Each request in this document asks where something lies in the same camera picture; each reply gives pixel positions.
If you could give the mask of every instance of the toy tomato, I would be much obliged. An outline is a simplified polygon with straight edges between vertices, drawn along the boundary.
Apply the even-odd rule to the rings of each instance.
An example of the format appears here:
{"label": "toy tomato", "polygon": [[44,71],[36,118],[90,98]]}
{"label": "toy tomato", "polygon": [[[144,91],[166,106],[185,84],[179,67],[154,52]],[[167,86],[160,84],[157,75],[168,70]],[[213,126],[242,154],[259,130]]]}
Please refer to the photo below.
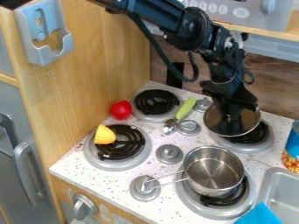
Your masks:
{"label": "toy tomato", "polygon": [[132,107],[128,101],[119,101],[112,104],[110,114],[117,120],[125,120],[132,114]]}

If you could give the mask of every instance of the cable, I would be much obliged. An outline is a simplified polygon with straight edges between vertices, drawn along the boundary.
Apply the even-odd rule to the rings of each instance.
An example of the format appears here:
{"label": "cable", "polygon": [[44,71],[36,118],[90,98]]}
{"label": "cable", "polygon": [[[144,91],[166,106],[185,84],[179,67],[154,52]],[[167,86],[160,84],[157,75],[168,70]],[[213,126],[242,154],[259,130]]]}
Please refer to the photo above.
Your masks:
{"label": "cable", "polygon": [[192,66],[193,70],[193,77],[191,79],[188,79],[184,77],[182,73],[180,73],[177,68],[169,61],[168,57],[162,50],[161,46],[156,42],[156,40],[152,37],[149,29],[146,27],[146,25],[143,23],[143,21],[134,13],[128,14],[129,18],[132,19],[132,21],[139,27],[139,29],[143,32],[144,36],[149,40],[149,42],[152,44],[152,46],[155,48],[157,54],[160,56],[164,64],[168,67],[171,72],[177,76],[181,81],[184,82],[194,82],[199,77],[199,70],[198,66],[194,62],[194,58],[191,52],[188,52],[189,61]]}

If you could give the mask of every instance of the black robotic arm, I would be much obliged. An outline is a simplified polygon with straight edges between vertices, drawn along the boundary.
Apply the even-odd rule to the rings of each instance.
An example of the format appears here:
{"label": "black robotic arm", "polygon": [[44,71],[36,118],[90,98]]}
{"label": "black robotic arm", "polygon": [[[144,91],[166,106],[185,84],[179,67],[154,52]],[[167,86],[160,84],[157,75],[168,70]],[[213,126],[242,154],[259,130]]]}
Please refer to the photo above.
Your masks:
{"label": "black robotic arm", "polygon": [[[200,85],[203,93],[213,99],[223,120],[221,129],[236,129],[235,133],[238,133],[238,129],[243,129],[241,114],[244,109],[253,112],[259,110],[257,98],[244,86],[252,84],[254,76],[244,65],[245,52],[240,47],[240,40],[223,26],[214,24],[200,8],[185,8],[176,0],[88,1],[105,7],[111,13],[127,14],[157,50],[166,66],[183,81],[195,81],[198,78],[192,53],[200,53],[211,74],[211,80],[202,81]],[[171,45],[188,52],[193,78],[184,77],[169,62],[142,19],[157,25]]]}

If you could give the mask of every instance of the white countertop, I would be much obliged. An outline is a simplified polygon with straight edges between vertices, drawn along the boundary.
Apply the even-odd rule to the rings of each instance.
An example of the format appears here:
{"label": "white countertop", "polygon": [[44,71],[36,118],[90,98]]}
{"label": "white countertop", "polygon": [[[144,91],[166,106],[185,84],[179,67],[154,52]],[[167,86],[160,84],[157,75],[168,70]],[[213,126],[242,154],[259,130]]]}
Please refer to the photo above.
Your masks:
{"label": "white countertop", "polygon": [[[168,87],[153,81],[149,81],[141,90],[152,88],[170,90],[172,93],[179,95],[183,100],[189,97],[194,97],[196,99],[204,98],[201,94],[194,94],[182,89]],[[246,171],[254,180],[256,187],[255,198],[260,189],[264,172],[270,167],[283,167],[280,160],[281,153],[287,141],[291,123],[293,122],[293,120],[286,117],[272,115],[266,112],[262,112],[261,116],[274,130],[274,145],[269,150],[260,154],[236,154],[245,166]],[[198,122],[202,128],[201,133],[197,136],[188,137],[178,133],[175,133],[172,136],[165,136],[162,132],[162,124],[140,122],[133,116],[124,122],[119,122],[112,117],[109,117],[104,124],[133,124],[149,135],[153,148],[149,158],[144,163],[128,171],[111,172],[96,169],[86,161],[83,155],[82,139],[82,141],[75,145],[64,157],[50,168],[50,173],[152,223],[233,223],[234,220],[209,220],[195,214],[179,199],[174,185],[164,186],[157,199],[146,203],[133,199],[129,193],[129,184],[136,177],[141,175],[160,177],[176,172],[182,164],[182,162],[175,165],[160,163],[156,159],[155,154],[156,149],[159,146],[163,144],[175,144],[183,150],[184,154],[186,154],[188,151],[201,145],[216,145],[207,135],[207,129],[203,123],[203,114],[193,112],[190,115],[190,119]],[[172,177],[165,178],[161,180],[161,183],[169,182],[172,179]]]}

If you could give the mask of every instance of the wooden cabinet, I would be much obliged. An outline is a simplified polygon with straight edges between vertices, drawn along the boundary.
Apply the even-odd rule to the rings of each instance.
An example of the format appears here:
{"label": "wooden cabinet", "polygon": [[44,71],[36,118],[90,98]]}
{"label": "wooden cabinet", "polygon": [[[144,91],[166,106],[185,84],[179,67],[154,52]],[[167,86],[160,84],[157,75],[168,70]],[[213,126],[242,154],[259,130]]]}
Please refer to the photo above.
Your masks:
{"label": "wooden cabinet", "polygon": [[[0,7],[0,29],[59,220],[64,216],[48,168],[108,116],[112,102],[129,98],[150,78],[148,40],[124,15],[85,0],[61,0],[73,50],[46,66],[27,62],[13,11]],[[53,38],[38,45],[54,46]]]}
{"label": "wooden cabinet", "polygon": [[73,196],[76,194],[82,194],[88,197],[97,206],[98,212],[94,216],[94,219],[100,223],[128,223],[128,224],[146,224],[147,221],[143,220],[142,217],[137,217],[130,212],[126,212],[117,206],[110,204],[104,199],[95,197],[93,194],[80,189],[77,186],[71,185],[62,179],[52,176],[52,181],[54,183],[56,193],[58,195],[59,201],[64,202],[69,206],[73,206]]}

